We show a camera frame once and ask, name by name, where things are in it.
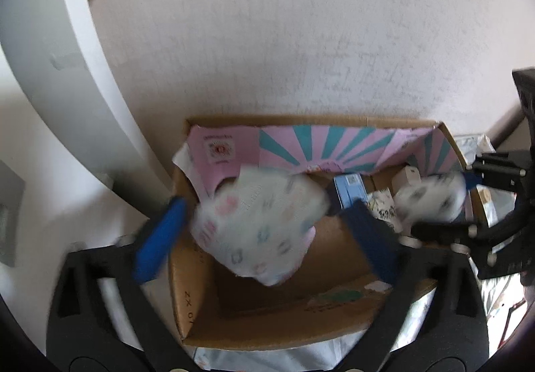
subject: small white box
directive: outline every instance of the small white box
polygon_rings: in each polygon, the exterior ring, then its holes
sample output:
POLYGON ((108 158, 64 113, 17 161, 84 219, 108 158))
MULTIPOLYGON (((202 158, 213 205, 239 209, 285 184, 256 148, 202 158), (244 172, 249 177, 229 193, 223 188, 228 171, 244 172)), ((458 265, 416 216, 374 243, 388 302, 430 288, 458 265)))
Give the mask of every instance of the small white box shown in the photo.
POLYGON ((392 178, 392 191, 394 191, 394 195, 396 195, 403 186, 416 185, 421 182, 422 179, 418 169, 416 167, 406 166, 392 178))

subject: white wall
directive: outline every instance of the white wall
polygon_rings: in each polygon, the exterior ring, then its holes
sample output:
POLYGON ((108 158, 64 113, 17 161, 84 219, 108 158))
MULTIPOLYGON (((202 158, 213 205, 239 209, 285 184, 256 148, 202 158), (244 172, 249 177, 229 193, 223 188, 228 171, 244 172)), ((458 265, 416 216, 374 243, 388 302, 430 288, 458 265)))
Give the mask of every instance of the white wall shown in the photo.
POLYGON ((69 151, 144 211, 171 180, 108 67, 87 0, 0 0, 0 42, 32 105, 69 151))
POLYGON ((92 0, 117 84, 162 162, 184 117, 354 113, 486 131, 535 64, 535 0, 92 0))
POLYGON ((60 143, 32 108, 0 48, 0 160, 26 182, 15 267, 0 263, 0 294, 44 351, 52 293, 77 241, 112 244, 145 217, 109 191, 60 143))

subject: cardboard box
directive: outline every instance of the cardboard box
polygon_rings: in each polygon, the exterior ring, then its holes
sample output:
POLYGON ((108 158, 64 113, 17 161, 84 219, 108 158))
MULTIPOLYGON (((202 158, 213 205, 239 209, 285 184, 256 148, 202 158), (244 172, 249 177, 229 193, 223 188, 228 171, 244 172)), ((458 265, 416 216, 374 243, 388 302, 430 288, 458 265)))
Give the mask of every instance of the cardboard box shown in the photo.
MULTIPOLYGON (((398 129, 434 126, 465 166, 448 129, 433 121, 351 116, 205 116, 188 119, 185 134, 193 125, 299 124, 398 129)), ((392 177, 405 165, 391 165, 363 176, 366 190, 391 188, 392 177)), ((325 172, 312 176, 325 186, 332 177, 325 172)), ((193 211, 197 199, 190 182, 179 169, 174 180, 176 193, 187 199, 193 211)), ((477 191, 472 194, 472 206, 475 215, 483 220, 477 191)), ((377 277, 338 217, 324 217, 316 224, 316 230, 299 270, 275 287, 234 275, 197 247, 185 232, 169 260, 173 308, 183 343, 222 350, 285 349, 367 328, 389 292, 376 288, 373 282, 377 277)), ((429 292, 433 284, 432 280, 424 280, 416 298, 429 292)))

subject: white package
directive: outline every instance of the white package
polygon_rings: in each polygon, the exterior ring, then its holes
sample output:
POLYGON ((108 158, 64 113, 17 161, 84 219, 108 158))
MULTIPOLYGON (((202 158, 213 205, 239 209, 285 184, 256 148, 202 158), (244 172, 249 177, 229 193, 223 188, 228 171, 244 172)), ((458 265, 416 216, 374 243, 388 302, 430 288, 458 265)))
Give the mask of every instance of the white package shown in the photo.
POLYGON ((375 218, 385 221, 395 233, 403 230, 403 225, 396 216, 394 199, 388 188, 368 194, 368 207, 375 218))
POLYGON ((243 166, 197 207, 191 232, 233 273, 272 286, 301 265, 327 208, 325 191, 306 176, 243 166))

